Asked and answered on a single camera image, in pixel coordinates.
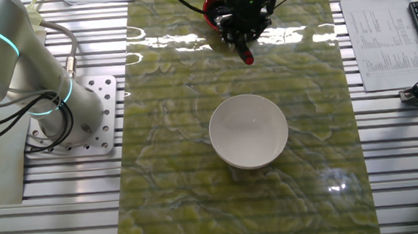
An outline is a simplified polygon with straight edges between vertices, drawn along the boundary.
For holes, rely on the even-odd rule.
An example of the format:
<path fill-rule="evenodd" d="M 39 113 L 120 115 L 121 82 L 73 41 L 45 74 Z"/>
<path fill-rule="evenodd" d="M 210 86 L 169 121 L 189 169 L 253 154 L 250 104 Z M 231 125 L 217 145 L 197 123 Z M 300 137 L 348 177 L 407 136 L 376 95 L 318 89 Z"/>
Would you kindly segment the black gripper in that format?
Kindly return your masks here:
<path fill-rule="evenodd" d="M 249 33 L 249 40 L 257 40 L 271 24 L 275 0 L 222 0 L 216 12 L 216 27 L 230 51 L 237 49 L 238 34 Z"/>

